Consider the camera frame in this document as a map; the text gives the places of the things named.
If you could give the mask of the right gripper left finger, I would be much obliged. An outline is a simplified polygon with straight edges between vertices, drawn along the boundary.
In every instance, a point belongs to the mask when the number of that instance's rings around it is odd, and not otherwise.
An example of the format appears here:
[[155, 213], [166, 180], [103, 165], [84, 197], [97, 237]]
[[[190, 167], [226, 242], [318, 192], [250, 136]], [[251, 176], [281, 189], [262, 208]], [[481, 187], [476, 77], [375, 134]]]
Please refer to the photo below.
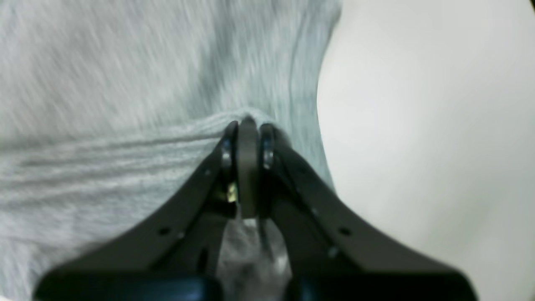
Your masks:
[[239, 123], [158, 210], [124, 234], [46, 273], [35, 301], [222, 301], [215, 269], [235, 175]]

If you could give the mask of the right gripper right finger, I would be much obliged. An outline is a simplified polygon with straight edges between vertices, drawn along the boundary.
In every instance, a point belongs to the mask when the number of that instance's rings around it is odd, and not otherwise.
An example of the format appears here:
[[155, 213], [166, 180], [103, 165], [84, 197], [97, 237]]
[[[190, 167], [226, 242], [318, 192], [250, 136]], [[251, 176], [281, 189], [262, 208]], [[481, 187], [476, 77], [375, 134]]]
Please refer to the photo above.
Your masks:
[[456, 268], [417, 252], [349, 209], [271, 124], [260, 127], [261, 217], [286, 244], [285, 301], [476, 301]]

